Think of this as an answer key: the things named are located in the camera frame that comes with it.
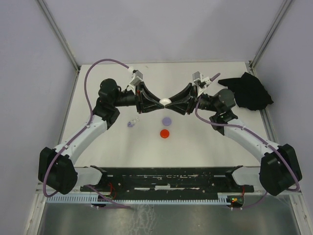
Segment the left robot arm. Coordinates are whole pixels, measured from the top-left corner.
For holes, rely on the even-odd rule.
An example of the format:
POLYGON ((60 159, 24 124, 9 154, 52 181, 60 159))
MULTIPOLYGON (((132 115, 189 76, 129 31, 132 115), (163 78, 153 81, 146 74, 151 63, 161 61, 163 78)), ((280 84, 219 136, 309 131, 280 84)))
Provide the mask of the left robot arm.
POLYGON ((109 130, 120 115, 118 107, 135 106, 139 113, 164 109, 160 98, 153 95, 143 81, 131 90, 123 90, 114 79, 101 82, 98 98, 90 116, 79 131, 69 139, 50 149, 40 152, 38 179, 43 183, 43 193, 50 195, 46 188, 56 193, 68 194, 75 186, 92 185, 103 191, 108 186, 107 177, 93 166, 75 168, 75 163, 89 145, 109 130))

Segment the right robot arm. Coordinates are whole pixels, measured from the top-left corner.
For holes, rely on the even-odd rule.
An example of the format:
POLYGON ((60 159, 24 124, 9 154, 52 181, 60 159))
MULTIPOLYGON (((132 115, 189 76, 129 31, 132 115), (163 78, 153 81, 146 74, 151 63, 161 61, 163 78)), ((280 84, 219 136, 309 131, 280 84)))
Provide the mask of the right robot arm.
POLYGON ((295 149, 264 139, 250 130, 233 112, 234 94, 222 89, 215 95, 205 94, 209 84, 190 83, 180 93, 163 98, 160 103, 169 110, 182 115, 194 112, 201 121, 228 137, 247 150, 260 163, 259 167, 238 166, 230 171, 224 185, 229 191, 241 186, 259 186, 267 193, 277 196, 283 191, 299 191, 302 173, 295 149), (201 118, 198 110, 215 112, 209 119, 201 118))

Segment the white earbud charging case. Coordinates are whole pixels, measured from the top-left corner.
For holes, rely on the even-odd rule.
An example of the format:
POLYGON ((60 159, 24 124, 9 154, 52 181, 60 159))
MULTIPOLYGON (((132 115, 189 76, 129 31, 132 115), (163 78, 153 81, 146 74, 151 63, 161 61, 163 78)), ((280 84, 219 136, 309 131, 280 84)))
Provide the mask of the white earbud charging case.
POLYGON ((169 98, 162 98, 162 99, 160 99, 159 103, 161 103, 162 105, 165 106, 167 104, 172 103, 172 101, 169 98))

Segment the red earbud charging case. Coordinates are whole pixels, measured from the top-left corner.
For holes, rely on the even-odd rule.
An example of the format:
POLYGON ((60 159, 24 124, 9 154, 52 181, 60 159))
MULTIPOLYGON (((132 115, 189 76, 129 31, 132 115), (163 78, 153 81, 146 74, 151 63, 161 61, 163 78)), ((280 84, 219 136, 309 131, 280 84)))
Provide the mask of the red earbud charging case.
POLYGON ((160 131, 160 136, 164 139, 168 138, 170 136, 170 132, 167 129, 162 129, 160 131))

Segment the purple charging case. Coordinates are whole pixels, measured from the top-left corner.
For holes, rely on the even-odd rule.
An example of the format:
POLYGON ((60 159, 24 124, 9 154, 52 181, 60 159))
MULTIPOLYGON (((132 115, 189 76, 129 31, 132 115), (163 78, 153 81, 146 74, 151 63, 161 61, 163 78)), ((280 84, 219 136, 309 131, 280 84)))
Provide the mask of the purple charging case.
POLYGON ((170 126, 170 125, 172 124, 171 118, 170 118, 170 117, 164 117, 164 118, 162 119, 162 124, 163 124, 164 126, 170 126))

